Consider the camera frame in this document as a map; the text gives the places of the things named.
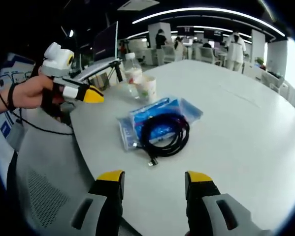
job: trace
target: desk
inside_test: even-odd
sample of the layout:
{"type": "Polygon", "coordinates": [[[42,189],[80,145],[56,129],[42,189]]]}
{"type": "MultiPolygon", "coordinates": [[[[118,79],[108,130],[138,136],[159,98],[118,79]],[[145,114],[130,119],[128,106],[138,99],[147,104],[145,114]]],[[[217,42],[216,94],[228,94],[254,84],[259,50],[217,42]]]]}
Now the desk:
{"type": "Polygon", "coordinates": [[[295,108],[246,76],[183,60],[146,71],[159,97],[173,94],[200,108],[186,147],[149,167],[141,150],[126,152],[116,117],[138,107],[122,86],[104,91],[102,104],[71,113],[78,145],[96,178],[126,172],[123,217],[144,236],[183,236],[188,230],[184,172],[211,176],[252,213],[262,229],[276,229],[295,205],[295,108]]]}

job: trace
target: black cable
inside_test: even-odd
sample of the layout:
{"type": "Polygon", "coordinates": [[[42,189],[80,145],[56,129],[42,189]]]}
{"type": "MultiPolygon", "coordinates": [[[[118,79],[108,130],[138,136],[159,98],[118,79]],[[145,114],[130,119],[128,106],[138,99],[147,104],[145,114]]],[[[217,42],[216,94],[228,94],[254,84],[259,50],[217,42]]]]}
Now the black cable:
{"type": "MultiPolygon", "coordinates": [[[[1,101],[3,102],[3,104],[5,105],[5,107],[8,109],[8,106],[6,104],[6,102],[4,101],[4,99],[2,98],[1,94],[0,94],[0,99],[1,101]]],[[[44,132],[47,132],[47,133],[52,133],[52,134],[60,134],[60,135],[73,135],[73,133],[60,133],[60,132],[56,132],[56,131],[53,131],[53,130],[47,130],[47,129],[42,129],[32,123],[30,123],[29,121],[25,120],[24,118],[20,117],[19,115],[17,115],[16,113],[14,112],[11,112],[15,117],[19,118],[20,120],[22,120],[23,122],[27,123],[28,125],[32,126],[33,128],[36,128],[38,130],[41,130],[41,131],[44,131],[44,132]]]]}
{"type": "Polygon", "coordinates": [[[178,114],[161,114],[146,120],[143,123],[140,144],[138,148],[145,150],[151,158],[151,164],[157,165],[156,158],[159,156],[168,157],[180,152],[189,139],[190,127],[185,118],[178,114]],[[151,132],[159,125],[171,127],[174,136],[172,141],[164,146],[158,147],[150,143],[151,132]]]}

